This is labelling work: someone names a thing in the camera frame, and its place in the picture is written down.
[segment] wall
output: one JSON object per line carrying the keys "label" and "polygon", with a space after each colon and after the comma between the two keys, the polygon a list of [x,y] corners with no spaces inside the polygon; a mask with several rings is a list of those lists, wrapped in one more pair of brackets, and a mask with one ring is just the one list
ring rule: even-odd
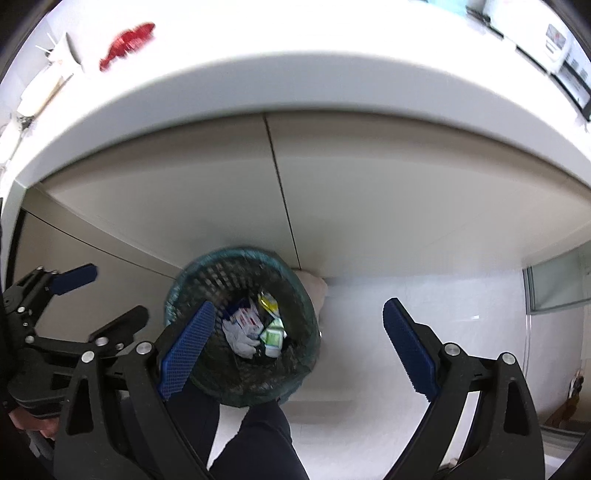
{"label": "wall", "polygon": [[566,400],[581,366],[584,307],[533,315],[527,383],[541,421]]}
{"label": "wall", "polygon": [[[577,250],[580,252],[583,291],[589,298],[591,297],[591,242],[581,245]],[[579,394],[579,404],[573,415],[573,420],[591,421],[591,305],[589,304],[584,307],[581,367],[586,381]]]}
{"label": "wall", "polygon": [[546,309],[588,298],[583,292],[580,248],[532,267],[535,309]]}

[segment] metal screw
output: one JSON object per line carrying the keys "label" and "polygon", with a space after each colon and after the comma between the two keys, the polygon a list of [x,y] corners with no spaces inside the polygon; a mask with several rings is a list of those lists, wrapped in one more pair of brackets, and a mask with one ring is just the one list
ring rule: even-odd
{"label": "metal screw", "polygon": [[92,362],[94,359],[95,359],[95,353],[90,350],[88,350],[87,352],[84,352],[82,354],[82,361],[86,364]]}
{"label": "metal screw", "polygon": [[507,365],[513,365],[515,363],[515,357],[510,353],[503,353],[501,358]]}
{"label": "metal screw", "polygon": [[135,347],[135,351],[138,352],[140,355],[150,353],[152,351],[152,344],[150,342],[139,343],[138,346]]}
{"label": "metal screw", "polygon": [[448,343],[445,347],[444,347],[445,353],[447,353],[450,356],[458,356],[460,355],[460,352],[462,351],[460,349],[460,347],[458,347],[455,343]]}

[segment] white countertop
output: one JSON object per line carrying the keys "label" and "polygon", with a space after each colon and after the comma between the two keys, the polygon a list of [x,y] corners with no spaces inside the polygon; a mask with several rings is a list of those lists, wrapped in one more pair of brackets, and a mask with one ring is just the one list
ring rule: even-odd
{"label": "white countertop", "polygon": [[[3,245],[26,189],[51,173],[146,132],[248,112],[333,109],[425,119],[528,151],[591,186],[591,137],[565,94],[483,27],[431,5],[120,4],[64,0],[50,14],[54,25],[74,32],[85,74],[62,88],[8,164],[0,181]],[[155,22],[155,39],[99,72],[114,36],[145,21]],[[0,258],[3,277],[8,250]]]}

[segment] white tile wall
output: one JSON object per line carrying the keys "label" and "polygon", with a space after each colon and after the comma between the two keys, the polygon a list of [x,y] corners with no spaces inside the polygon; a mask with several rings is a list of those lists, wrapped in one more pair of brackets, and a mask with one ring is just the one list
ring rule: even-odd
{"label": "white tile wall", "polygon": [[583,388],[579,394],[579,403],[572,419],[579,421],[591,420],[591,359],[582,360],[583,375],[586,381],[583,383]]}
{"label": "white tile wall", "polygon": [[[583,293],[584,297],[588,299],[591,297],[591,242],[581,245],[577,250],[583,276]],[[588,358],[591,359],[591,305],[584,307],[583,349],[581,350],[581,360],[584,361]],[[589,389],[591,395],[591,385],[587,385],[586,389]]]}
{"label": "white tile wall", "polygon": [[534,315],[527,381],[538,417],[544,421],[566,400],[581,366],[583,308]]}

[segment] human hand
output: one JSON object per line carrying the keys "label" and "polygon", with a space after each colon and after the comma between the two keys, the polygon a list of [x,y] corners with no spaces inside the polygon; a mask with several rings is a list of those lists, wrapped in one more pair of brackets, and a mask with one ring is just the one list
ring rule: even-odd
{"label": "human hand", "polygon": [[20,430],[35,430],[40,432],[46,439],[56,439],[57,431],[60,428],[59,417],[40,420],[22,407],[15,408],[8,415],[16,428]]}

